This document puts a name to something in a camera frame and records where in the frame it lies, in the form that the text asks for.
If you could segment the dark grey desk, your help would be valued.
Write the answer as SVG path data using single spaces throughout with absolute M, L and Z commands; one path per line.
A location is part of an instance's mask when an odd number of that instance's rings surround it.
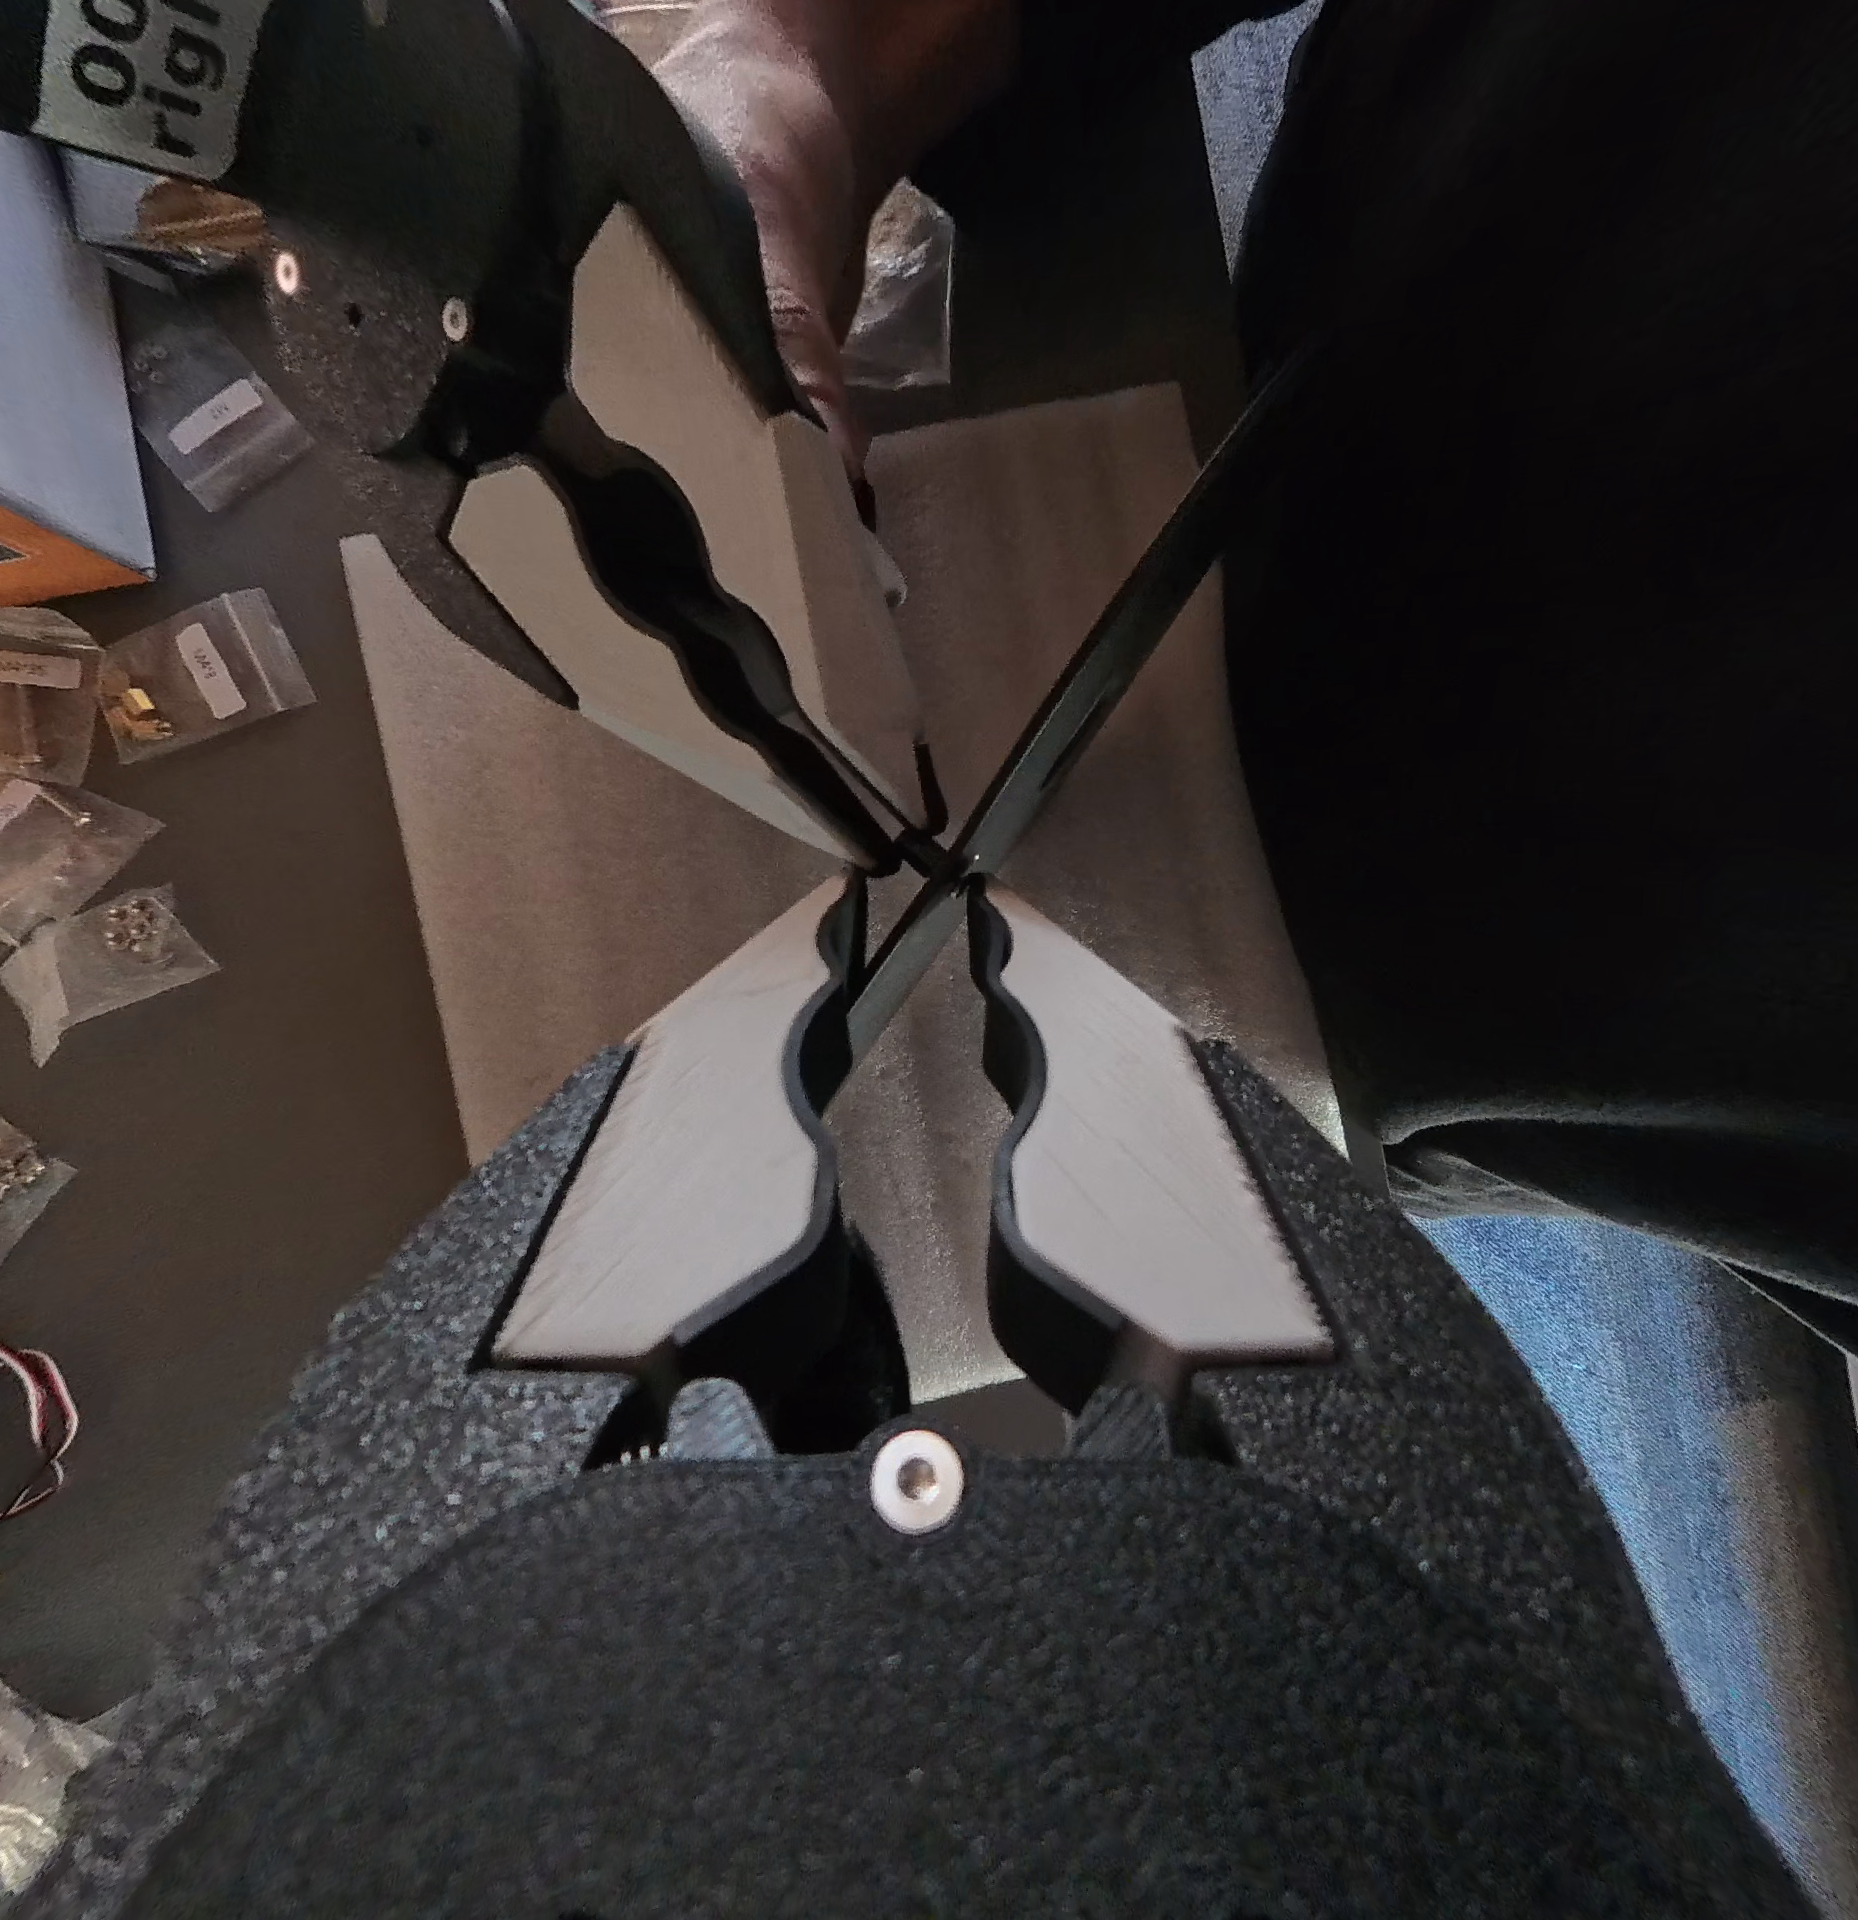
M 1193 56 L 1004 172 L 999 219 L 965 260 L 950 391 L 869 391 L 869 417 L 1173 377 L 1211 446 L 1243 380 Z M 468 1166 L 340 566 L 376 471 L 315 446 L 226 510 L 146 446 L 144 471 L 160 576 L 69 612 L 121 637 L 257 582 L 315 708 L 101 775 L 164 825 L 123 883 L 179 883 L 214 980 L 76 1025 L 41 1071 L 0 998 L 0 1112 L 76 1161 L 0 1269 L 0 1340 L 46 1346 L 85 1413 L 69 1485 L 0 1529 L 0 1675 L 52 1715 L 146 1687 L 291 1370 Z

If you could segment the person's right hand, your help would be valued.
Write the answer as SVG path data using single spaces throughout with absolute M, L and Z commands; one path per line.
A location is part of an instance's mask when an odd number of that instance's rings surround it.
M 846 397 L 846 322 L 861 294 L 869 195 L 826 74 L 826 6 L 711 0 L 663 57 L 663 83 L 731 158 L 800 397 L 861 486 L 869 434 Z

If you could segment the orange cardboard box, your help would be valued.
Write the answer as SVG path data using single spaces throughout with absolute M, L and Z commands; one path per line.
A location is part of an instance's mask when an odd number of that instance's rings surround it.
M 152 576 L 121 317 L 61 168 L 0 131 L 0 608 Z

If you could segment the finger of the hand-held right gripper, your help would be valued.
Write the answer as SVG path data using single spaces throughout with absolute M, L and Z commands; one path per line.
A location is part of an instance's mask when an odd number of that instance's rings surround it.
M 842 446 L 749 391 L 630 201 L 576 259 L 563 390 L 683 510 L 664 608 L 715 643 L 731 717 L 800 751 L 807 794 L 831 775 L 877 825 L 940 837 L 919 681 Z
M 468 476 L 449 541 L 553 662 L 582 719 L 817 852 L 851 861 L 869 875 L 888 872 L 888 837 L 831 830 L 764 746 L 702 708 L 681 647 L 609 600 L 582 559 L 576 517 L 537 457 Z

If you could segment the large clear plastic bag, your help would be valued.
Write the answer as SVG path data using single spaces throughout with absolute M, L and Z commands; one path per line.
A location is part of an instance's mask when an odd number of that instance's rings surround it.
M 846 390 L 912 391 L 950 380 L 950 259 L 950 214 L 898 179 L 869 219 Z

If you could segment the scattered small hardware bags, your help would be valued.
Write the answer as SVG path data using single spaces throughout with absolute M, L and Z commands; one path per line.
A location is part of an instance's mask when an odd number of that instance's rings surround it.
M 152 446 L 173 446 L 183 471 L 198 471 L 202 446 L 226 441 L 202 464 L 214 505 L 284 471 L 309 441 L 233 343 L 190 325 L 160 325 L 152 343 L 128 353 L 128 397 L 152 403 Z M 210 598 L 101 647 L 101 725 L 123 763 L 296 702 L 309 702 L 309 681 L 260 591 Z M 0 932 L 0 987 L 22 1015 L 27 1061 L 46 1061 L 85 1022 L 214 971 L 173 911 L 173 883 L 97 897 L 101 883 L 85 883 L 85 897 L 65 883 L 65 907 L 41 911 L 27 935 L 7 941 Z M 0 1122 L 0 1209 L 61 1189 L 65 1166 Z M 0 1346 L 0 1382 L 15 1382 L 27 1442 L 41 1450 L 41 1470 L 15 1494 L 15 1507 L 36 1507 L 65 1485 L 76 1399 L 65 1370 L 27 1346 Z M 121 1741 L 121 1723 L 123 1708 L 76 1723 L 0 1675 L 0 1908 L 52 1859 L 65 1789 Z

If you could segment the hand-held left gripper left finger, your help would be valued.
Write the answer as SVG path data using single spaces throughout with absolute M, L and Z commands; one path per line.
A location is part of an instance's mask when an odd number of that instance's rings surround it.
M 846 1328 L 842 1148 L 861 875 L 831 875 L 672 998 L 537 1233 L 491 1366 L 790 1387 Z

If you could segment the black metal plate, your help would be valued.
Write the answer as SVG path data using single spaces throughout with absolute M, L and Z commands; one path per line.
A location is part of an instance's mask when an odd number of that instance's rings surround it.
M 1106 598 L 1106 608 L 1095 612 L 1095 623 L 1082 632 L 1082 643 L 1033 702 L 1018 746 L 999 758 L 958 839 L 940 848 L 940 861 L 924 872 L 919 903 L 898 911 L 898 926 L 851 980 L 846 987 L 851 1069 L 883 1043 L 888 1022 L 903 1005 L 903 998 L 924 985 L 924 971 L 958 932 L 965 897 L 999 875 L 999 862 L 1029 837 L 1029 825 L 1039 819 L 1065 771 L 1082 758 L 1082 746 L 1120 708 L 1120 699 L 1131 689 L 1155 643 L 1173 632 L 1193 591 L 1226 553 L 1226 534 L 1238 528 L 1243 499 L 1270 483 L 1277 457 L 1291 391 L 1313 356 L 1323 343 L 1298 343 L 1291 356 L 1277 356 L 1273 377 L 1254 380 L 1226 441 L 1211 452 L 1211 464 L 1181 497 L 1155 541 Z

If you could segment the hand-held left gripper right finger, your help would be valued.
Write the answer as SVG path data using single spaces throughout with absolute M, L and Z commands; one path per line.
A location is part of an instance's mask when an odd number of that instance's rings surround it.
M 1330 1366 L 1313 1303 L 1193 1031 L 1014 888 L 965 903 L 989 1177 L 989 1328 L 1054 1399 Z

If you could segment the white foam sheet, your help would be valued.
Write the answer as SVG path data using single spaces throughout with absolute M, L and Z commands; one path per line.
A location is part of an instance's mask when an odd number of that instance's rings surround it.
M 1195 476 L 1173 380 L 869 441 L 883 541 L 950 825 Z M 416 888 L 468 1161 L 842 862 L 553 708 L 343 541 L 376 725 Z M 1226 1036 L 1345 1145 L 1226 708 L 1220 582 L 1018 839 L 1004 883 Z M 989 1335 L 989 1157 L 1004 1101 L 950 935 L 831 1101 L 846 1215 L 894 1294 L 912 1397 L 1014 1376 Z

